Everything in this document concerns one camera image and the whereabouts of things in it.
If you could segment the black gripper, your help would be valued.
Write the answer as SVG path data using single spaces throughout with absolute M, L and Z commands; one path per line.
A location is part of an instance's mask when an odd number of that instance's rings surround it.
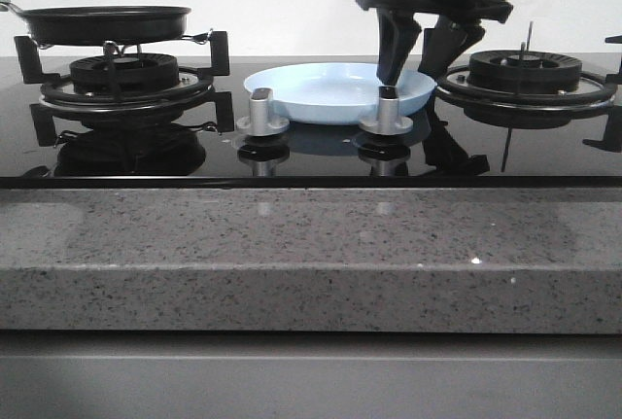
M 356 0 L 364 10 L 376 9 L 379 24 L 377 77 L 383 86 L 395 86 L 421 32 L 414 15 L 439 15 L 434 28 L 424 31 L 418 71 L 438 79 L 485 29 L 479 19 L 507 21 L 513 6 L 505 0 Z

